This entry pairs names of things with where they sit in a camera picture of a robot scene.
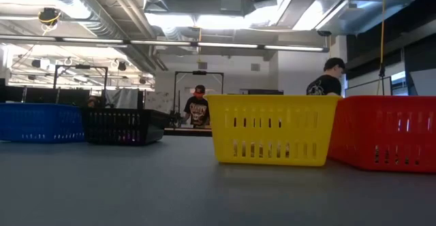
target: blue plastic basket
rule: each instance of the blue plastic basket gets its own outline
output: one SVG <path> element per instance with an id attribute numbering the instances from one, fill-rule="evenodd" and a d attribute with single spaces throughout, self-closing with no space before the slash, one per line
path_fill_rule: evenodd
<path id="1" fill-rule="evenodd" d="M 48 103 L 0 103 L 0 140 L 83 142 L 80 108 Z"/>

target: basket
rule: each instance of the basket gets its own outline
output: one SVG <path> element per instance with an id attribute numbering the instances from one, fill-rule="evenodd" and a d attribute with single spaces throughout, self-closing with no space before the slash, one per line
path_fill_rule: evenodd
<path id="1" fill-rule="evenodd" d="M 82 119 L 89 143 L 141 146 L 162 138 L 170 116 L 155 110 L 83 108 Z"/>
<path id="2" fill-rule="evenodd" d="M 341 100 L 328 156 L 364 170 L 436 172 L 435 114 L 436 97 Z"/>
<path id="3" fill-rule="evenodd" d="M 0 103 L 0 140 L 83 142 L 80 109 L 51 103 Z"/>
<path id="4" fill-rule="evenodd" d="M 210 95 L 220 162 L 322 166 L 339 97 Z"/>

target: yellow cord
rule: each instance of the yellow cord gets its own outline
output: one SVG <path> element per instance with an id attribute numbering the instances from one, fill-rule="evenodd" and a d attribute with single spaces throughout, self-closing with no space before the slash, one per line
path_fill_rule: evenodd
<path id="1" fill-rule="evenodd" d="M 382 69 L 382 66 L 383 66 L 383 57 L 384 57 L 384 20 L 385 20 L 385 13 L 386 13 L 386 0 L 383 0 L 382 10 L 381 10 L 382 19 L 381 19 L 381 41 L 380 41 L 380 69 Z M 379 77 L 379 82 L 377 84 L 377 95 L 379 95 L 380 80 L 383 80 L 382 77 Z"/>
<path id="2" fill-rule="evenodd" d="M 61 16 L 61 13 L 59 12 L 59 14 L 56 16 L 56 18 L 52 18 L 52 19 L 50 19 L 50 20 L 42 20 L 42 19 L 40 18 L 40 16 L 41 16 L 41 12 L 39 12 L 39 14 L 38 14 L 38 19 L 39 19 L 41 22 L 54 22 L 56 19 L 58 19 L 58 18 Z"/>

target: table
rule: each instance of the table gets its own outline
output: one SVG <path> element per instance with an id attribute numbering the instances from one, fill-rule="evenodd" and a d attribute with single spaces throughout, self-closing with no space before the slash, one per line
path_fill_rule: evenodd
<path id="1" fill-rule="evenodd" d="M 0 225 L 431 225 L 436 176 L 219 164 L 212 138 L 0 144 Z"/>

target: black plastic basket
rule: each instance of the black plastic basket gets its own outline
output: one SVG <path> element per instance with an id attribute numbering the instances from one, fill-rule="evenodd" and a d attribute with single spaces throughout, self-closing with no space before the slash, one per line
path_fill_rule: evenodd
<path id="1" fill-rule="evenodd" d="M 83 108 L 84 138 L 92 144 L 141 146 L 160 140 L 170 116 L 155 110 Z"/>

